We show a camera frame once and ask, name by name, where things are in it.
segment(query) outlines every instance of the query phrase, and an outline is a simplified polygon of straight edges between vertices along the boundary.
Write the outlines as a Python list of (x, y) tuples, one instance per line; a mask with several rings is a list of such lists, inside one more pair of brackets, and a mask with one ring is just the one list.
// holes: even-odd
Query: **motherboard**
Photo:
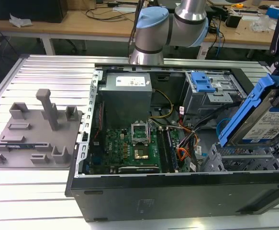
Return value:
[[(135, 144), (134, 139), (138, 138), (146, 138), (147, 143)], [(147, 132), (134, 129), (133, 133), (131, 128), (107, 129), (104, 154), (93, 157), (90, 169), (94, 173), (109, 174), (138, 173), (138, 170), (166, 173), (177, 170), (176, 147), (179, 141), (179, 131), (176, 129), (151, 127)]]

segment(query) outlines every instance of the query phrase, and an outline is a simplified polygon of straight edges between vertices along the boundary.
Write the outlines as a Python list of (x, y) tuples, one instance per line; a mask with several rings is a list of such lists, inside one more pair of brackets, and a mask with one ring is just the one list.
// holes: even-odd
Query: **plastic bag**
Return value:
[(14, 26), (17, 26), (18, 28), (22, 27), (22, 26), (29, 26), (29, 25), (33, 25), (30, 19), (20, 19), (20, 18), (16, 18), (13, 15), (10, 14), (10, 23), (12, 23)]
[(268, 15), (261, 16), (258, 20), (253, 21), (250, 25), (251, 30), (255, 32), (268, 31), (269, 24), (272, 23)]

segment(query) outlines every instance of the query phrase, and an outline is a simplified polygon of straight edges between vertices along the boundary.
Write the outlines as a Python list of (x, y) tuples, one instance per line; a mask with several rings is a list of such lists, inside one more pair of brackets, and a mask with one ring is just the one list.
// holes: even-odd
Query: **slotted metal surface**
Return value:
[(9, 108), (14, 102), (24, 102), (29, 109), (42, 109), (35, 95), (38, 89), (51, 91), (51, 102), (58, 110), (76, 105), (85, 111), (89, 103), (89, 89), (94, 63), (21, 60), (15, 67), (14, 76), (0, 96), (0, 132), (11, 117)]
[[(51, 100), (57, 109), (63, 110), (71, 104), (84, 111), (89, 103), (95, 63), (127, 64), (127, 59), (70, 56), (20, 59), (0, 85), (0, 132), (11, 116), (9, 108), (13, 102), (26, 102), (29, 109), (42, 109), (35, 98), (40, 88), (52, 91)], [(241, 68), (252, 82), (266, 75), (266, 70), (257, 62), (165, 59), (165, 64)], [(75, 200), (64, 196), (67, 176), (68, 171), (0, 171), (0, 229), (279, 229), (279, 205), (258, 216), (88, 224)]]

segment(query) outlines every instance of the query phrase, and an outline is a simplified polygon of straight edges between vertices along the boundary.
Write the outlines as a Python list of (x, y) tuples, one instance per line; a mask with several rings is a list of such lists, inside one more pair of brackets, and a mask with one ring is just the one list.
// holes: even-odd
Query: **workbench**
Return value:
[[(244, 2), (245, 6), (256, 8), (251, 5), (252, 0)], [(263, 1), (261, 4), (276, 4), (278, 1)], [(109, 8), (97, 9), (94, 12), (103, 13)], [(119, 12), (108, 12), (99, 17), (112, 17)], [(126, 15), (134, 20), (134, 15)], [(228, 28), (222, 22), (221, 32), (225, 36), (224, 47), (244, 49), (269, 49), (274, 31), (253, 32), (250, 30), (250, 21), (241, 20), (239, 26)], [(68, 11), (62, 23), (33, 22), (33, 26), (17, 28), (8, 21), (0, 21), (0, 30), (5, 36), (35, 37), (41, 38), (47, 55), (55, 55), (52, 39), (77, 39), (128, 42), (133, 22), (129, 20), (109, 23), (90, 19), (85, 16), (85, 11)], [(208, 48), (215, 40), (215, 34), (207, 34), (197, 59), (205, 59)]]
[[(127, 64), (125, 57), (36, 56), (19, 59), (0, 84), (0, 132), (10, 118), (13, 102), (42, 109), (39, 88), (51, 90), (57, 109), (76, 105), (86, 111), (95, 63)], [(256, 83), (269, 70), (258, 62), (165, 59), (165, 64), (190, 67), (241, 68)], [(279, 229), (279, 205), (263, 215), (86, 223), (73, 198), (64, 195), (66, 170), (0, 170), (0, 230), (74, 228), (132, 229)]]

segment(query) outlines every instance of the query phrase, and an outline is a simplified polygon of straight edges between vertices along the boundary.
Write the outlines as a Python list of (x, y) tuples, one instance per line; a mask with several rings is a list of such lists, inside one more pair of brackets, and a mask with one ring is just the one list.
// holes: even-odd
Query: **light blue joint cap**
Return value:
[(204, 25), (204, 28), (202, 30), (202, 33), (200, 34), (200, 36), (198, 37), (198, 39), (190, 46), (188, 47), (196, 47), (196, 46), (199, 46), (201, 45), (201, 43), (204, 41), (205, 39), (205, 36), (207, 34), (207, 31), (208, 31), (208, 19), (207, 17), (205, 18), (205, 25)]
[(166, 8), (153, 6), (147, 7), (140, 11), (137, 22), (138, 29), (149, 28), (160, 24), (169, 16), (169, 11)]

